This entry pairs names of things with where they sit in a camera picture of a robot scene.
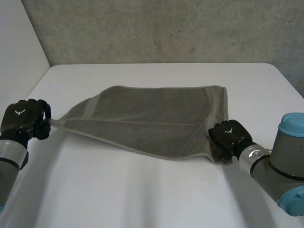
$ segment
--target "white wall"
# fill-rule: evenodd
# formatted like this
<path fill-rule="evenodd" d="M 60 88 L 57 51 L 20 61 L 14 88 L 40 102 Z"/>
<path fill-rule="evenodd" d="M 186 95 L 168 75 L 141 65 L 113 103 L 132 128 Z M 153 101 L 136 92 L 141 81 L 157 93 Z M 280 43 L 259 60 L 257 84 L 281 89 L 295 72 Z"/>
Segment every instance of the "white wall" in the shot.
<path fill-rule="evenodd" d="M 0 0 L 0 121 L 25 99 L 49 63 L 20 0 Z"/>

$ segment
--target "wrinkled fabric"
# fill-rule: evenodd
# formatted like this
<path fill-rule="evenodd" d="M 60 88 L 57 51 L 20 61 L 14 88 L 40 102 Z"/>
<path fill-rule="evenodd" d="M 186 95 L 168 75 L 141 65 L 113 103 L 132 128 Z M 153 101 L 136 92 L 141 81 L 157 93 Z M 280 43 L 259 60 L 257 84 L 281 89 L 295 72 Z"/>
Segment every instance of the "wrinkled fabric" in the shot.
<path fill-rule="evenodd" d="M 227 119 L 227 92 L 221 86 L 113 86 L 51 125 L 157 158 L 207 156 L 223 163 L 208 129 Z"/>

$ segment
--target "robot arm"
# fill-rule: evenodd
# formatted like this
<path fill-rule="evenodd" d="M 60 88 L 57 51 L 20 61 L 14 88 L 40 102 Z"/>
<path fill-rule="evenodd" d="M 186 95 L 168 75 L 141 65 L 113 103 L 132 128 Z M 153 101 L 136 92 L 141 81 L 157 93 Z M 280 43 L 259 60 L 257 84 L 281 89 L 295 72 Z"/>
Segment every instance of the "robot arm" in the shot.
<path fill-rule="evenodd" d="M 11 104 L 3 117 L 0 132 L 0 213 L 20 170 L 28 163 L 28 141 L 49 136 L 50 106 L 42 100 Z"/>
<path fill-rule="evenodd" d="M 304 114 L 283 116 L 271 153 L 254 143 L 235 120 L 217 124 L 209 135 L 222 149 L 223 157 L 236 156 L 240 167 L 287 214 L 304 215 Z"/>

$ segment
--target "logo on robotic hand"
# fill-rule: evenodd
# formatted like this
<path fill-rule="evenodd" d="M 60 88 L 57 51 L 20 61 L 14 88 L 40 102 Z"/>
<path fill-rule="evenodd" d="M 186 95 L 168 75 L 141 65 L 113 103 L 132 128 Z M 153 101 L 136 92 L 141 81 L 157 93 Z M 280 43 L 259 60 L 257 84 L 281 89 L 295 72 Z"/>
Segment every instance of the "logo on robotic hand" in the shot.
<path fill-rule="evenodd" d="M 225 131 L 225 133 L 232 133 L 232 130 L 233 130 L 233 128 L 231 128 L 231 130 L 230 131 Z"/>
<path fill-rule="evenodd" d="M 15 111 L 15 113 L 17 114 L 17 115 L 21 115 L 22 113 L 24 113 L 25 112 L 25 109 L 22 111 L 22 112 L 17 112 L 17 111 Z"/>

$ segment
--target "table surface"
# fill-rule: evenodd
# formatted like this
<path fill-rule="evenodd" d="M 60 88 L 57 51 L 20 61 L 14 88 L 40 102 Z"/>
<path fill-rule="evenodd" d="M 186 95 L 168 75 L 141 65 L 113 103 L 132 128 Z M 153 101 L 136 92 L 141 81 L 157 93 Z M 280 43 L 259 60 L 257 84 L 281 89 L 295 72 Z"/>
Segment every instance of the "table surface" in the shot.
<path fill-rule="evenodd" d="M 229 118 L 267 148 L 285 113 L 304 112 L 304 99 L 269 64 L 61 65 L 28 98 L 48 101 L 58 119 L 114 85 L 225 86 Z M 304 218 L 285 214 L 236 160 L 162 160 L 56 128 L 28 150 L 0 227 L 304 227 Z"/>

